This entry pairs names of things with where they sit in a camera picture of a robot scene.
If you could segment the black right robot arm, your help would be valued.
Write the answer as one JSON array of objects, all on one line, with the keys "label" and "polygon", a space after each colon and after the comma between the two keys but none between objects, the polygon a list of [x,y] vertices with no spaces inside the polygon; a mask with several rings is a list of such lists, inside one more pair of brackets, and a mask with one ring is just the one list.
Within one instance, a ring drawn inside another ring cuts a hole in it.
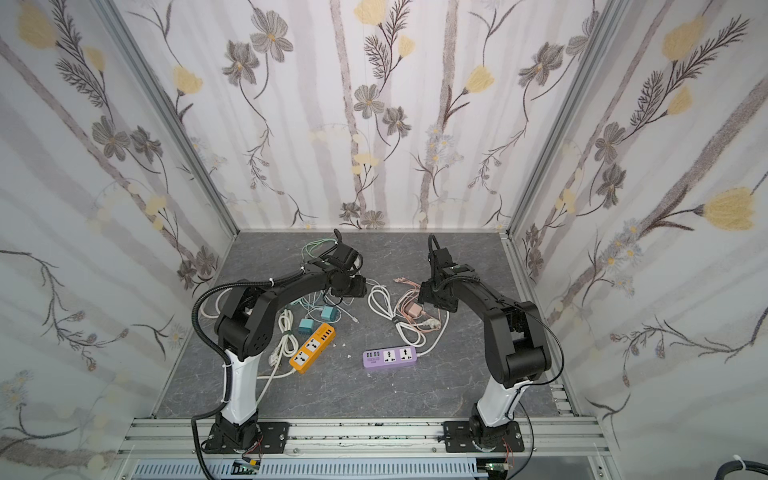
[{"label": "black right robot arm", "polygon": [[463,303],[483,325],[490,380],[473,408],[470,431],[477,438],[504,433],[525,391],[550,383],[541,377],[553,363],[549,342],[558,338],[534,303],[515,301],[486,284],[474,268],[456,263],[435,235],[428,236],[427,246],[430,277],[421,283],[418,301],[448,313]]}]

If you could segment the purple power strip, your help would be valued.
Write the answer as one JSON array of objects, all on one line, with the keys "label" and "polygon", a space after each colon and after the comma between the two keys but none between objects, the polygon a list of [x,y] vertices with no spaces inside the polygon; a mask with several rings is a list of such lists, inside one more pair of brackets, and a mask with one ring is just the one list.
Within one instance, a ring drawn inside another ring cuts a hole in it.
[{"label": "purple power strip", "polygon": [[417,359],[418,355],[413,346],[367,350],[362,355],[363,368],[366,370],[412,365],[417,362]]}]

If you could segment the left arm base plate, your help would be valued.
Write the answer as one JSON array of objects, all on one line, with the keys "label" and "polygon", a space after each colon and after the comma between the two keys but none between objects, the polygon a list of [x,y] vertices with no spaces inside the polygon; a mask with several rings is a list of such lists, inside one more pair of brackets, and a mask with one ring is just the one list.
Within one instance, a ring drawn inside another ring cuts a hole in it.
[{"label": "left arm base plate", "polygon": [[288,422],[248,422],[235,425],[226,419],[217,420],[202,444],[204,453],[282,454],[288,440]]}]

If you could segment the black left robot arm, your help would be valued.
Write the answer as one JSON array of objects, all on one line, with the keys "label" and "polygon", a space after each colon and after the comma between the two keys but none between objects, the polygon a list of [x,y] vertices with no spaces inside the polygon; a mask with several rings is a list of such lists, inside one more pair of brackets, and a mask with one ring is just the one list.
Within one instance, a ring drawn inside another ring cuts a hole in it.
[{"label": "black left robot arm", "polygon": [[[197,337],[221,359],[223,393],[219,404],[193,416],[191,425],[215,416],[236,426],[251,420],[261,403],[256,394],[259,363],[272,342],[278,313],[317,292],[337,298],[364,297],[367,285],[362,266],[362,254],[337,240],[288,276],[230,282],[203,293],[192,307],[190,321]],[[201,327],[200,312],[209,297],[224,290],[229,291],[229,304],[218,315],[216,338],[211,339]]]}]

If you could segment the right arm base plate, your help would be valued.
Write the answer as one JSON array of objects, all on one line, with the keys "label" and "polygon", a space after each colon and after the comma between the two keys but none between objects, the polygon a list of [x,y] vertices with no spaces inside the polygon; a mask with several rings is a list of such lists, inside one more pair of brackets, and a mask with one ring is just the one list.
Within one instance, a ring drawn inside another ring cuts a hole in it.
[{"label": "right arm base plate", "polygon": [[442,423],[442,441],[447,453],[519,453],[525,450],[517,422],[487,427],[480,420],[454,420]]}]

